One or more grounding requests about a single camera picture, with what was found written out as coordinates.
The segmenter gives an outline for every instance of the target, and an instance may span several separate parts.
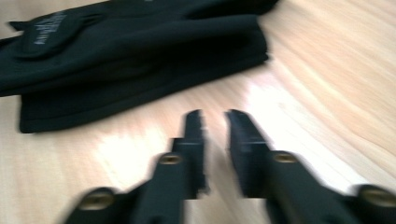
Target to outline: black fabric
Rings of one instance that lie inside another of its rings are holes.
[[[256,15],[276,1],[119,0],[12,22],[0,96],[21,95],[23,133],[102,119],[261,64]]]

